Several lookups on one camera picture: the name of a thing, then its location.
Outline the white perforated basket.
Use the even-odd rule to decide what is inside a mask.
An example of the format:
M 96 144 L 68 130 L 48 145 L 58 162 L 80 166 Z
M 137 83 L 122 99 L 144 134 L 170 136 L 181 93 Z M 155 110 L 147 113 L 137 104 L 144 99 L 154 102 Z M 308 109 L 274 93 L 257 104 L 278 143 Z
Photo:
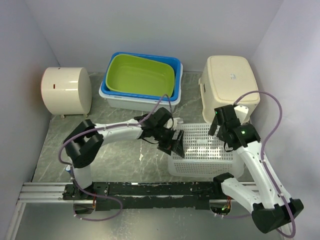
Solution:
M 234 152 L 226 152 L 224 142 L 215 135 L 208 135 L 210 124 L 188 123 L 177 125 L 183 130 L 184 158 L 172 153 L 168 157 L 168 171 L 173 176 L 192 178 L 213 178 L 230 173 L 239 178 L 243 175 L 245 164 Z

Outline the large cream perforated basket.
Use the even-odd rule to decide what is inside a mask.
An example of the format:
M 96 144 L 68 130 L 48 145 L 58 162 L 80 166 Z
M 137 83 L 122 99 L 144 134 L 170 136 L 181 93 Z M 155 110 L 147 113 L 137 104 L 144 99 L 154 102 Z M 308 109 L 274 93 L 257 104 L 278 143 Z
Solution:
M 202 116 L 208 124 L 213 121 L 215 108 L 232 105 L 240 96 L 258 90 L 252 68 L 242 56 L 208 57 L 198 84 Z

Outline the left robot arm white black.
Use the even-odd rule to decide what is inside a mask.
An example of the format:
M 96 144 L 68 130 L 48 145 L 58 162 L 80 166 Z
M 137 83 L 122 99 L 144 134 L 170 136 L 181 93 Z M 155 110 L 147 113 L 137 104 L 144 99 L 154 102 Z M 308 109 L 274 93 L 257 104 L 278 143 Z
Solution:
M 83 200 L 93 195 L 91 163 L 106 144 L 153 138 L 158 150 L 167 155 L 185 157 L 184 131 L 178 130 L 176 126 L 177 121 L 172 113 L 164 107 L 114 124 L 95 124 L 90 119 L 81 122 L 62 145 L 71 160 L 70 167 L 77 183 L 76 195 Z

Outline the green plastic tub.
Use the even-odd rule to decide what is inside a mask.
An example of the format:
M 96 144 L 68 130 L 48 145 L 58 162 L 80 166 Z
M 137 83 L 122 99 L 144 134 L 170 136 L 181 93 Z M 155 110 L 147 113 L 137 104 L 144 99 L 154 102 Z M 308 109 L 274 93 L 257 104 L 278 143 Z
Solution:
M 110 62 L 105 86 L 117 93 L 171 96 L 175 78 L 174 69 L 167 63 L 122 53 Z

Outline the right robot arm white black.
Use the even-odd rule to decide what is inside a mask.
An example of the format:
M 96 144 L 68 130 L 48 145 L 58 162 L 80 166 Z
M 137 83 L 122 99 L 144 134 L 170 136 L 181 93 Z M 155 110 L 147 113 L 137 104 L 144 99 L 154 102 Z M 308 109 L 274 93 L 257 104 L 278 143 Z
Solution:
M 300 199 L 293 199 L 282 185 L 263 150 L 255 127 L 244 123 L 248 108 L 225 105 L 214 110 L 208 134 L 231 148 L 247 166 L 258 193 L 240 183 L 232 174 L 214 177 L 212 193 L 218 199 L 228 196 L 241 204 L 251 215 L 255 226 L 264 234 L 292 224 L 303 210 Z

